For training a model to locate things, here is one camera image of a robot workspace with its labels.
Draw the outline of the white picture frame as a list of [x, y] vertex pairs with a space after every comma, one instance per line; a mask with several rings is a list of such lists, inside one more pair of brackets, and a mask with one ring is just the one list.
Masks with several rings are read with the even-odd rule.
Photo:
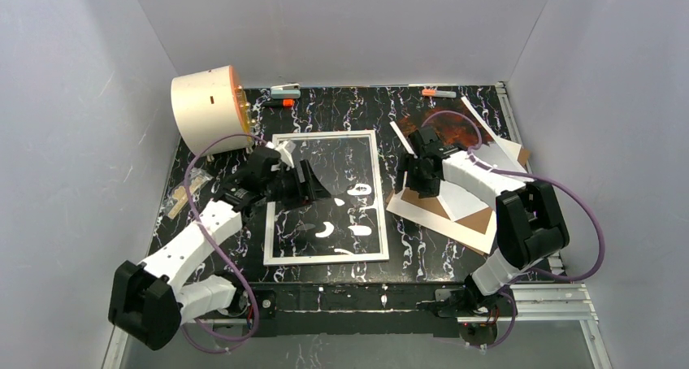
[[330, 198], [266, 209], [263, 263], [292, 266], [389, 259], [377, 140], [372, 130], [282, 133], [295, 162], [308, 161]]

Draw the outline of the red autumn photo print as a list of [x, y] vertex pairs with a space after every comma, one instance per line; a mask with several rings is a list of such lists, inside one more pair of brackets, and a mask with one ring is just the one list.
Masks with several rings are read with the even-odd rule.
[[402, 142], [409, 144], [410, 134], [427, 121], [445, 144], [467, 147], [478, 140], [473, 129], [477, 126], [482, 138], [482, 145], [475, 152], [478, 158], [498, 168], [525, 171], [528, 152], [519, 144], [499, 137], [482, 117], [486, 111], [465, 103], [465, 100], [466, 98], [442, 100], [434, 107], [394, 122], [393, 129], [402, 135]]

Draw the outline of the brown cardboard backing board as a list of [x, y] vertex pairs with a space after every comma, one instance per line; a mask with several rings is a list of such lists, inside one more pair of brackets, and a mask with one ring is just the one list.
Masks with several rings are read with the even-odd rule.
[[454, 239], [457, 228], [462, 234], [491, 237], [496, 198], [525, 186], [457, 149], [441, 147], [424, 157], [403, 152], [396, 167], [396, 196], [419, 209], [408, 218]]

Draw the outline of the white mat board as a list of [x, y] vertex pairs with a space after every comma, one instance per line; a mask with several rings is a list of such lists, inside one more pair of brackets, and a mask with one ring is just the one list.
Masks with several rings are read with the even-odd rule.
[[409, 188], [388, 197], [386, 211], [444, 235], [478, 254], [492, 252], [496, 215], [492, 209], [463, 188], [443, 182], [440, 195], [419, 198]]

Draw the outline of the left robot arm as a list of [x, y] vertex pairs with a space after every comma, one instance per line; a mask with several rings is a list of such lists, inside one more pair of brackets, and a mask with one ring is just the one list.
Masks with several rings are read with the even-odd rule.
[[193, 221], [158, 251], [115, 270], [107, 318], [151, 350], [167, 345], [187, 322], [232, 306], [238, 289], [252, 307], [258, 330], [259, 303], [247, 279], [220, 245], [240, 232], [262, 205], [290, 211], [328, 199], [331, 193], [310, 162], [292, 158], [289, 142], [256, 147]]

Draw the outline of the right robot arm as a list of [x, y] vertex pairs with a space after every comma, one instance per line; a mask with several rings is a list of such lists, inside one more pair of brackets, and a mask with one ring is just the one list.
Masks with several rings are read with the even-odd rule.
[[496, 306], [520, 274], [542, 259], [565, 248], [570, 235], [551, 184], [521, 181], [498, 169], [481, 167], [472, 154], [458, 145], [446, 145], [426, 126], [409, 135], [413, 149], [403, 154], [396, 169], [395, 190], [411, 190], [419, 198], [450, 201], [450, 185], [463, 188], [496, 214], [496, 250], [470, 273], [463, 286], [447, 298], [428, 303], [428, 310], [473, 311]]

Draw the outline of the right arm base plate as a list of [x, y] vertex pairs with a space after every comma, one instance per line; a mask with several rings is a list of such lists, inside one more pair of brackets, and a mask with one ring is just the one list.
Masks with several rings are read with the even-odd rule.
[[497, 316], [498, 318], [518, 315], [510, 293], [494, 293], [489, 296], [474, 295], [465, 288], [436, 289], [431, 300], [416, 303], [417, 310], [429, 311], [440, 318], [463, 318], [471, 316]]

